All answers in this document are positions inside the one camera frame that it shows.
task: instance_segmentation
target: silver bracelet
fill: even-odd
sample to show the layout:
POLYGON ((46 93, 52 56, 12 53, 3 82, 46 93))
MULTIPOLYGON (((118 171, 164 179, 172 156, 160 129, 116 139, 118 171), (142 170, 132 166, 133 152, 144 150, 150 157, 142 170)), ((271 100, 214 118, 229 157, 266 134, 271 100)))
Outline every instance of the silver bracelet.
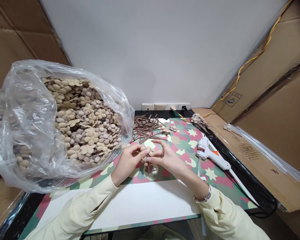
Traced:
POLYGON ((204 203, 206 201, 208 201, 211 197, 211 186, 210 184, 206 181, 206 180, 203 180, 206 184, 208 184, 209 186, 209 191, 208 191, 208 194, 207 196, 203 199, 203 200, 198 200, 195 196, 193 196, 193 200, 196 202, 196 203, 204 203))

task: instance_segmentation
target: white glue gun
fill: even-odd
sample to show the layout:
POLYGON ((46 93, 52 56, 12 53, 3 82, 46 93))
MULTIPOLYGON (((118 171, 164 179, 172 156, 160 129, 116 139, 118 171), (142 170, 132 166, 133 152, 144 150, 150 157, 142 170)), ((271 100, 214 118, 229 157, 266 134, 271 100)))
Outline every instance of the white glue gun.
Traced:
POLYGON ((213 161, 216 165, 218 165, 224 171, 231 169, 230 164, 226 160, 224 160, 220 155, 213 153, 209 149, 209 140, 205 135, 203 135, 202 138, 198 142, 198 151, 197 151, 196 155, 199 157, 199 160, 200 159, 205 160, 205 159, 209 158, 211 161, 213 161))

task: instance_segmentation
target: plastic bag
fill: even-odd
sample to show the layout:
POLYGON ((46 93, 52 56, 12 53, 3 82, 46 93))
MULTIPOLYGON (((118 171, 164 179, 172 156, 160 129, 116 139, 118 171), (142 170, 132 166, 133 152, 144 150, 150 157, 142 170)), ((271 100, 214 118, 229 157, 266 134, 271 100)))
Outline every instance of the plastic bag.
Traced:
POLYGON ((12 64, 0 89, 0 174, 9 186, 27 192, 49 193, 93 174, 118 156, 112 152, 94 168, 67 157, 67 149, 55 129, 57 104, 41 78, 89 79, 120 117, 123 144, 131 140, 134 109, 123 93, 100 76, 58 63, 25 60, 12 64), (25 171, 17 165, 16 151, 29 151, 25 171))

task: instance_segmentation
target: wall socket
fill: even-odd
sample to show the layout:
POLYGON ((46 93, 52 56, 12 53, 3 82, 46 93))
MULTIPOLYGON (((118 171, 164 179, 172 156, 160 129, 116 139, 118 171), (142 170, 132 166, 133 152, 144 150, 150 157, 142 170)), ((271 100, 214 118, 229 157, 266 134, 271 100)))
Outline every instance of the wall socket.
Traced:
POLYGON ((171 107, 175 107, 177 110, 182 110, 182 106, 186 106, 190 110, 190 103, 169 103, 166 110, 171 110, 171 107))
POLYGON ((159 104, 159 103, 155 103, 154 104, 154 110, 166 110, 166 107, 167 107, 167 104, 165 103, 162 103, 162 104, 159 104))
POLYGON ((154 103, 143 103, 142 110, 143 111, 154 110, 154 103))
POLYGON ((186 106, 190 110, 190 103, 143 103, 142 110, 171 110, 171 107, 175 107, 177 110, 181 110, 182 106, 186 106))

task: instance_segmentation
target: cream sleeve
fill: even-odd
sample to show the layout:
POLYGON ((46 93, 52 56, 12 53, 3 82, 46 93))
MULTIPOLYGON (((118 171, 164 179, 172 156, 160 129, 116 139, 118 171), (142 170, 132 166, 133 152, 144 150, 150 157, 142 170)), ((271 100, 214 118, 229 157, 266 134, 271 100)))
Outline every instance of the cream sleeve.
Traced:
POLYGON ((43 226, 35 228, 26 239, 80 239, 100 209, 118 190, 109 175, 97 186, 70 199, 61 213, 43 226))
POLYGON ((253 223, 239 206, 219 190, 211 187, 211 197, 199 203, 207 225, 212 232, 226 240, 267 240, 267 234, 253 223))

